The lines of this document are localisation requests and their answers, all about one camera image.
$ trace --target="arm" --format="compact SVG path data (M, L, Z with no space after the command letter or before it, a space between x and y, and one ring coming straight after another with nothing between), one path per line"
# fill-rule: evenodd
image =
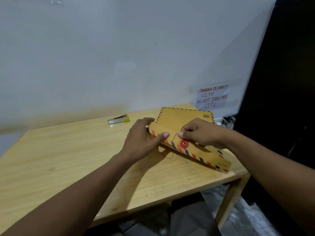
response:
M164 133L148 139L146 125L152 121L153 118L137 120L117 155L42 203L2 236L83 235L124 173L169 136Z
M315 232L315 170L283 157L244 135L194 119L178 133L201 145L227 148L309 234Z

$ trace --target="person's left hand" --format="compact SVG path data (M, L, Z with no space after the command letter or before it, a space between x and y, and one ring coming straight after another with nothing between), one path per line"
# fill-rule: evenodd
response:
M169 137L169 132L164 132L154 139L148 138L146 126L154 120L154 118L138 119L129 130L121 152L128 155L133 162L146 157L159 143Z

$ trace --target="fingernail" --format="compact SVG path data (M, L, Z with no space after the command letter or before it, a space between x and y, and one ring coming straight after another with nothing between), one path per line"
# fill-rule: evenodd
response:
M180 137L180 138L183 138L183 133L180 131L177 133L177 135Z
M169 137L169 132L164 133L163 136L164 136L164 139L168 138Z

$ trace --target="table leg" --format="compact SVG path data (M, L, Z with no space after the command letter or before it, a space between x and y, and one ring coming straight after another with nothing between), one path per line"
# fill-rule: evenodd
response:
M229 188L227 189L223 201L220 205L218 213L215 216L215 222L218 224L218 228L221 229L224 222L228 218L230 212L232 211L234 205L238 201L250 174L244 175L240 179L236 179L231 182Z

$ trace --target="person's right hand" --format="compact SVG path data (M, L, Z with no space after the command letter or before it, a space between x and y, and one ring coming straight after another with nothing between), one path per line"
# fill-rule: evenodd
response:
M226 148L226 138L232 130L207 122L200 118L195 118L177 134L180 138L193 140L204 146L214 146L219 149Z

